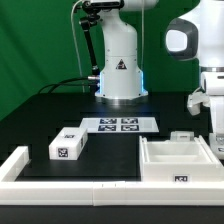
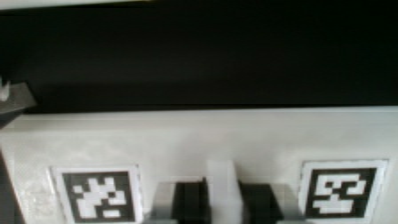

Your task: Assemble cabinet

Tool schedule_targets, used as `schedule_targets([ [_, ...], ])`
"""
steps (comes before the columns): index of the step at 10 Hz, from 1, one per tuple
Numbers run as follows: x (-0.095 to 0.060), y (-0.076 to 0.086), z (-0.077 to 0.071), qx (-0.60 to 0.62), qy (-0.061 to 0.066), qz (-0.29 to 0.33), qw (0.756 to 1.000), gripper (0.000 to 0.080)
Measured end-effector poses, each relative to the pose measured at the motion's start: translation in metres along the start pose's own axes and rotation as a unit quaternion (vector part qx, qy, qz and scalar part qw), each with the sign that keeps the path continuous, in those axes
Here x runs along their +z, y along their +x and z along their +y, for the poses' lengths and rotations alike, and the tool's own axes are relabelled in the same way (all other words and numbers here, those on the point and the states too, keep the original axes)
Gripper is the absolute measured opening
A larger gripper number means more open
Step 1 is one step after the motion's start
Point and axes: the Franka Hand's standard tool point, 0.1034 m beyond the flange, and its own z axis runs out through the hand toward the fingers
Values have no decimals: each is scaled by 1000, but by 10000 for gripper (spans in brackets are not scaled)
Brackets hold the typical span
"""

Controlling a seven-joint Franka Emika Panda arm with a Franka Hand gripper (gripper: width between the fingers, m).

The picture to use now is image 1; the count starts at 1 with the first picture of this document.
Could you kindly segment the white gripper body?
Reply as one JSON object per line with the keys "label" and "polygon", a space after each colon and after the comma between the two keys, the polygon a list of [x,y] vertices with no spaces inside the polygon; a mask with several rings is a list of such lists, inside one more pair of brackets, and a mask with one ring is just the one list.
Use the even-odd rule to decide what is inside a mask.
{"label": "white gripper body", "polygon": [[215,134],[224,134],[224,96],[210,97],[212,129]]}

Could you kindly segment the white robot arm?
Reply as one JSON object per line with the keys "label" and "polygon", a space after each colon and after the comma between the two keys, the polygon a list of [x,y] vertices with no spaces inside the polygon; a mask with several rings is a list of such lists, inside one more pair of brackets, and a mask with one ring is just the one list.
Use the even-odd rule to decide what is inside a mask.
{"label": "white robot arm", "polygon": [[[102,11],[105,67],[100,73],[98,96],[134,99],[146,93],[137,65],[137,33],[119,18],[120,11],[154,7],[159,0],[91,0]],[[210,108],[212,130],[224,135],[224,0],[199,0],[191,11],[173,19],[166,30],[165,46],[172,57],[199,60],[200,88],[188,98],[191,114]]]}

